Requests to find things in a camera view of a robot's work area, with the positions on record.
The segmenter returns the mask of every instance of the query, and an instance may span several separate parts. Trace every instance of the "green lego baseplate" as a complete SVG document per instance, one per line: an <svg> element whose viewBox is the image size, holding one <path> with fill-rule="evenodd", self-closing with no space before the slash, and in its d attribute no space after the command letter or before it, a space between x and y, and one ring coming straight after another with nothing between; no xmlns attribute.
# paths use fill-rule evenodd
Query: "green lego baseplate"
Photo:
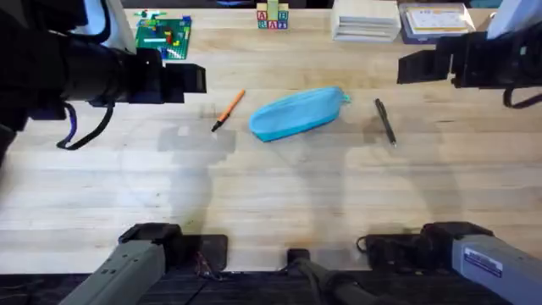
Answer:
<svg viewBox="0 0 542 305"><path fill-rule="evenodd" d="M183 19L142 19L137 23L135 44L137 47L156 48L162 59L183 60L188 53L192 21Z"/></svg>

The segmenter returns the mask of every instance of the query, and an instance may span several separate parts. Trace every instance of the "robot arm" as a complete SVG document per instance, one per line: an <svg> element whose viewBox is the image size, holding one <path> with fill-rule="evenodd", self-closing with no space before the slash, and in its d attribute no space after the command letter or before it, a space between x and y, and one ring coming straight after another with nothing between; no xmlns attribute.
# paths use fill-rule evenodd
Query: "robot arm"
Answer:
<svg viewBox="0 0 542 305"><path fill-rule="evenodd" d="M66 119L68 109L73 122L67 101L107 108L91 134L66 147L72 130L58 145L73 150L105 129L115 103L183 103L185 92L207 91L204 68L135 49L121 8L119 0L0 2L0 159L28 118Z"/></svg>
<svg viewBox="0 0 542 305"><path fill-rule="evenodd" d="M506 107L529 107L542 96L513 103L512 93L542 86L541 20L542 1L505 0L488 32L442 37L435 50L399 59L397 83L446 80L453 74L451 83L456 88L504 89Z"/></svg>
<svg viewBox="0 0 542 305"><path fill-rule="evenodd" d="M228 238L183 235L178 225L135 225L120 238L113 253L75 288L62 305L131 305L172 268L195 266L205 258L211 270L226 267Z"/></svg>
<svg viewBox="0 0 542 305"><path fill-rule="evenodd" d="M507 301L535 304L542 298L542 262L465 222L427 224L419 234L365 237L373 270L455 272Z"/></svg>

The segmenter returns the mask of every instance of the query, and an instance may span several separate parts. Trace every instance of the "alphabet block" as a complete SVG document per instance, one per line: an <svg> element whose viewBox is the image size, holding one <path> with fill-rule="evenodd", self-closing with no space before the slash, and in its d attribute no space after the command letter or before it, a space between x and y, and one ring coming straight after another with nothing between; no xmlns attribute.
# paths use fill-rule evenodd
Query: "alphabet block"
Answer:
<svg viewBox="0 0 542 305"><path fill-rule="evenodd" d="M288 12L288 3L281 3L279 4L279 20L288 20L289 12Z"/></svg>
<svg viewBox="0 0 542 305"><path fill-rule="evenodd" d="M278 24L279 21L270 20L268 22L269 22L268 27L269 27L270 30L277 30L277 28L279 28L279 24Z"/></svg>
<svg viewBox="0 0 542 305"><path fill-rule="evenodd" d="M267 20L268 12L267 11L257 11L256 16L258 20Z"/></svg>
<svg viewBox="0 0 542 305"><path fill-rule="evenodd" d="M268 20L279 19L279 0L268 0Z"/></svg>
<svg viewBox="0 0 542 305"><path fill-rule="evenodd" d="M258 29L267 29L268 28L268 21L267 20L258 20L257 21L257 28Z"/></svg>
<svg viewBox="0 0 542 305"><path fill-rule="evenodd" d="M268 10L268 4L267 3L256 3L256 10L257 11L266 11Z"/></svg>
<svg viewBox="0 0 542 305"><path fill-rule="evenodd" d="M287 20L279 20L279 30L287 30L288 29L288 21Z"/></svg>

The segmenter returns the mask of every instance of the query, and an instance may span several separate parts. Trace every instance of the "cable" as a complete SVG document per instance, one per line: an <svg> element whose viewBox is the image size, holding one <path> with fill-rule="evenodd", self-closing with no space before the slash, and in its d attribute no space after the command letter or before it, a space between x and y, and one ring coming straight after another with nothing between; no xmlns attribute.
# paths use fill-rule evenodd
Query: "cable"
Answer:
<svg viewBox="0 0 542 305"><path fill-rule="evenodd" d="M1 296L0 301L6 300L6 299L9 299L9 298L12 298L12 297L28 297L28 296L29 295L24 294L24 293L18 293L18 294L14 294L14 295L10 295L10 296Z"/></svg>
<svg viewBox="0 0 542 305"><path fill-rule="evenodd" d="M192 301L194 301L194 299L197 297L197 295L200 294L200 292L202 292L203 288L205 288L205 286L207 285L207 283L209 282L209 280L206 280L198 290L196 290L196 292L194 292L192 294L191 297L188 298L188 300L186 300L185 302L185 305L189 305Z"/></svg>
<svg viewBox="0 0 542 305"><path fill-rule="evenodd" d="M519 103L512 103L512 93L514 92L514 89L515 87L513 86L509 87L502 94L502 102L507 108L524 109L524 108L531 107L537 103L542 102L542 94L539 94L534 97L530 97L526 100L523 100Z"/></svg>
<svg viewBox="0 0 542 305"><path fill-rule="evenodd" d="M6 291L18 290L21 288L28 288L37 284L41 284L43 282L45 282L45 280L35 280L30 283L24 283L24 284L16 285L16 286L2 286L0 287L0 290L6 290Z"/></svg>
<svg viewBox="0 0 542 305"><path fill-rule="evenodd" d="M78 140L76 143L67 146L67 144L71 142L72 138L77 132L77 113L75 112L75 108L72 105L70 105L69 103L64 103L64 107L68 110L71 127L69 130L69 134L62 141L57 143L57 147L69 151L74 151L83 147L88 142L94 140L97 136L100 136L100 134L102 134L102 132L108 126L111 117L113 117L114 104L114 102L108 103L108 108L105 112L105 115L103 116L102 121L93 131L91 131L88 135L84 136L82 139Z"/></svg>
<svg viewBox="0 0 542 305"><path fill-rule="evenodd" d="M318 287L316 276L312 273L306 273L302 269L300 269L300 271L308 278L309 285L311 286L312 295L314 296L314 300L316 300L316 305L322 305L322 292Z"/></svg>
<svg viewBox="0 0 542 305"><path fill-rule="evenodd" d="M69 33L68 36L81 39L85 42L94 42L96 44L100 44L102 42L105 42L107 39L109 39L109 37L111 36L111 16L109 16L108 3L106 2L106 0L101 0L100 2L102 4L103 14L105 17L105 26L103 27L102 32L96 35L82 35L82 34Z"/></svg>
<svg viewBox="0 0 542 305"><path fill-rule="evenodd" d="M359 245L360 241L364 241L364 240L365 240L365 237L367 237L367 236L360 236L360 237L357 239L357 241L356 241L356 248L357 248L357 250L358 250L361 254L367 254L367 249L363 249L363 248Z"/></svg>
<svg viewBox="0 0 542 305"><path fill-rule="evenodd" d="M215 274L208 260L203 256L201 252L196 253L196 276L202 277L204 279L223 281L224 278L220 274ZM205 267L205 270L202 274L202 266Z"/></svg>

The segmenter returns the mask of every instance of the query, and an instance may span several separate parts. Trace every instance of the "label sticker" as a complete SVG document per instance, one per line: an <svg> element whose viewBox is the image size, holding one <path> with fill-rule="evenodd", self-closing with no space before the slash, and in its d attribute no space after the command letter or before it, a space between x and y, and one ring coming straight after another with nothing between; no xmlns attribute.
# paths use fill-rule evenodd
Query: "label sticker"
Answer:
<svg viewBox="0 0 542 305"><path fill-rule="evenodd" d="M496 277L502 277L502 263L497 262L493 258L485 254L474 251L473 249L465 248L463 252L465 260L481 269L491 273Z"/></svg>

